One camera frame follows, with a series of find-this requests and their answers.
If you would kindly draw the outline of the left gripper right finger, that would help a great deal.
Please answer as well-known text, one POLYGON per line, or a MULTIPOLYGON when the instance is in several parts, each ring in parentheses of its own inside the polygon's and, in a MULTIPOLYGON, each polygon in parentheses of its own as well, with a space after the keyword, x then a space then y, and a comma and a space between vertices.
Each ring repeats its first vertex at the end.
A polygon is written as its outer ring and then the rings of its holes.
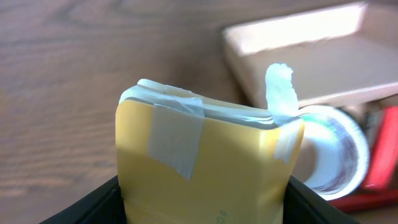
POLYGON ((284 196, 283 224, 359 224, 291 176, 284 196))

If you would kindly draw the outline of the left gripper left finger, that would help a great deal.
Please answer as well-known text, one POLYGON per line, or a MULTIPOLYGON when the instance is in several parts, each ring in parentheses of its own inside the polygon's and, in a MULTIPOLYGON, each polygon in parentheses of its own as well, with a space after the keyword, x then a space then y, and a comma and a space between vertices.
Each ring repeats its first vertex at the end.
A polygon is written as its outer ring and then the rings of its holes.
POLYGON ((126 224, 118 177, 40 224, 126 224))

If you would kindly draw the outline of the beige masking tape roll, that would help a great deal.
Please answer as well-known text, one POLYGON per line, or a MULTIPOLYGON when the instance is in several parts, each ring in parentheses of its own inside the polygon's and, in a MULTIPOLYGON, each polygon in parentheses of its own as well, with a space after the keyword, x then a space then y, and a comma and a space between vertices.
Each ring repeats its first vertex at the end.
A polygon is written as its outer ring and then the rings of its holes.
POLYGON ((301 108, 305 121, 293 176, 325 200, 353 192, 364 180, 370 151, 359 124, 331 106, 301 108))

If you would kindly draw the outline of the red black stapler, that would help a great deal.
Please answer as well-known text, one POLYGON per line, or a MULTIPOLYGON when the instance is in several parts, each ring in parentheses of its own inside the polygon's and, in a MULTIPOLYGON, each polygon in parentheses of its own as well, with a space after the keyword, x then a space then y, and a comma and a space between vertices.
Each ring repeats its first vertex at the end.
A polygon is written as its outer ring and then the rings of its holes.
POLYGON ((388 189, 381 192, 360 192, 330 200, 329 203, 345 213, 382 208, 397 204, 397 189, 388 189))

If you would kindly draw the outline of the yellow sticky note pad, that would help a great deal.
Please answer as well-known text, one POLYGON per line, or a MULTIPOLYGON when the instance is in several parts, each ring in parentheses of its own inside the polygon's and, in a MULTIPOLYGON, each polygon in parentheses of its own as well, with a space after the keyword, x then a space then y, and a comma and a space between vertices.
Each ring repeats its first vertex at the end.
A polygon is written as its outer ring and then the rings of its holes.
POLYGON ((304 122, 283 63, 265 74, 267 109, 140 80, 116 110, 128 223, 282 223, 304 122))

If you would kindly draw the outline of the red utility knife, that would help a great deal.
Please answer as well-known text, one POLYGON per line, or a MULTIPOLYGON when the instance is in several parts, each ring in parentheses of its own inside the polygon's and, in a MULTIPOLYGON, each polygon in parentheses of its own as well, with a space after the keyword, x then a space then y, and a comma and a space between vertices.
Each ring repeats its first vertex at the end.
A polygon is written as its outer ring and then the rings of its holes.
POLYGON ((368 173, 362 183, 366 190, 389 188, 397 164, 397 106, 387 107, 377 128, 368 173))

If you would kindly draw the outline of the brown cardboard box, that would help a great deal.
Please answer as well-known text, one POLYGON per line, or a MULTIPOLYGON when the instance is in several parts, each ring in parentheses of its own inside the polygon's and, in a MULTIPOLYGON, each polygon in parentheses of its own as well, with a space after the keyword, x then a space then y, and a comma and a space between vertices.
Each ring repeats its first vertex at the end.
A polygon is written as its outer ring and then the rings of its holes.
POLYGON ((273 63, 294 71, 301 106, 357 105, 397 93, 397 6, 354 2, 227 27, 226 61, 250 102, 266 107, 273 63))

